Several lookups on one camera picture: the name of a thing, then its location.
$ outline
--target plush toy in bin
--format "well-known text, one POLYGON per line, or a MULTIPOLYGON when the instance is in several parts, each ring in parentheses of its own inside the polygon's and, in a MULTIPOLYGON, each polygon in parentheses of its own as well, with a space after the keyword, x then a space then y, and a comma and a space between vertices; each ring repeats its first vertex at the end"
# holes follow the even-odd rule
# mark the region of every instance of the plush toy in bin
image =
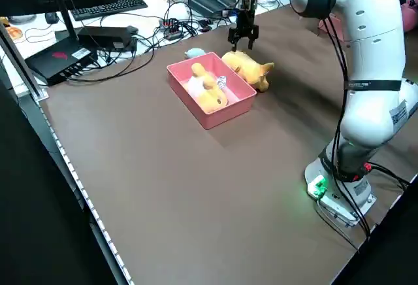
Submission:
POLYGON ((274 68, 274 63, 258 64, 246 53, 240 51, 227 52, 222 56, 222 61, 255 89, 260 92, 268 89, 266 75, 274 68))
POLYGON ((201 109, 209 114, 228 105, 228 99, 216 82, 216 77, 206 71, 200 63, 191 66, 193 76, 184 88, 195 99, 201 109))

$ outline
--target brown table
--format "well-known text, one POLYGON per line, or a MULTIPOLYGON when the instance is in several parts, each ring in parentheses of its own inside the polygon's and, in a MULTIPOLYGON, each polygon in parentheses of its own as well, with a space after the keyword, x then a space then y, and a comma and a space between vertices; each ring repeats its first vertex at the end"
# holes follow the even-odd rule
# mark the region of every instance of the brown table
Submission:
MULTIPOLYGON (((189 48, 230 50, 226 28, 158 50, 131 75, 56 86, 42 102, 137 284, 326 284, 353 254, 315 213, 303 178, 339 115, 334 50, 289 8, 257 23, 251 56, 276 63, 271 87, 248 113, 210 131, 171 90, 166 66, 189 48)), ((410 179, 417 128, 416 116, 376 160, 410 179)), ((399 191, 381 175, 370 179, 378 197, 372 225, 399 191)), ((358 227, 349 234, 363 240, 358 227)))

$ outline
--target white object in bin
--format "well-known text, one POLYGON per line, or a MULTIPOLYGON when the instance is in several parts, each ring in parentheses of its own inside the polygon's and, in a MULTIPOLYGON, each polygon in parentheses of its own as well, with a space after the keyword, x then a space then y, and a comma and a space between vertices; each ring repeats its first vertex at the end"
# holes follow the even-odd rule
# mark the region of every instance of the white object in bin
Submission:
POLYGON ((187 91, 193 98, 197 98, 204 92, 203 77, 192 76, 187 82, 187 91))
POLYGON ((224 87, 227 86, 227 77, 226 76, 220 76, 216 80, 216 84, 217 84, 218 87, 220 87, 221 89, 223 89, 224 87))

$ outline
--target label sticker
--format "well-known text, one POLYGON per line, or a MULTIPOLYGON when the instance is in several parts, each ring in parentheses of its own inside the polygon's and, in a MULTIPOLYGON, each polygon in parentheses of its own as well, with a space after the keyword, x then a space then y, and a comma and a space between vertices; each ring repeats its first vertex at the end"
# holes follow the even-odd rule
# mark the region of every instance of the label sticker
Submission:
POLYGON ((114 48, 123 48, 123 43, 122 42, 113 42, 113 47, 114 48))
POLYGON ((221 89, 223 89, 224 87, 227 86, 227 77, 226 76, 220 76, 216 80, 216 84, 217 84, 218 87, 220 87, 221 89))
POLYGON ((71 54, 76 59, 82 59, 84 56, 89 55, 91 52, 87 48, 81 48, 77 52, 71 54))
POLYGON ((398 107, 390 110, 392 122, 393 122, 393 132, 397 133, 398 130, 408 121, 408 112, 406 111, 406 102, 403 100, 398 107))

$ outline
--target pink plastic container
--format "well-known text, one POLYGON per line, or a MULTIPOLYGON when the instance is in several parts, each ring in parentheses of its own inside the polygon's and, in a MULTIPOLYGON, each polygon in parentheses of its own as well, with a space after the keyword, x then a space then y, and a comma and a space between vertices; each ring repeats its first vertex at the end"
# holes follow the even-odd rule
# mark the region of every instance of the pink plastic container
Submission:
POLYGON ((167 70, 169 71, 171 88, 205 129, 213 128, 249 111, 257 93, 247 82, 226 66, 215 53, 207 53, 197 58, 169 65, 167 70), (191 66, 194 63, 202 64, 207 71, 212 72, 216 77, 227 77, 227 85, 223 88, 228 99, 226 107, 207 114, 183 87, 183 84, 187 83, 193 75, 191 66))

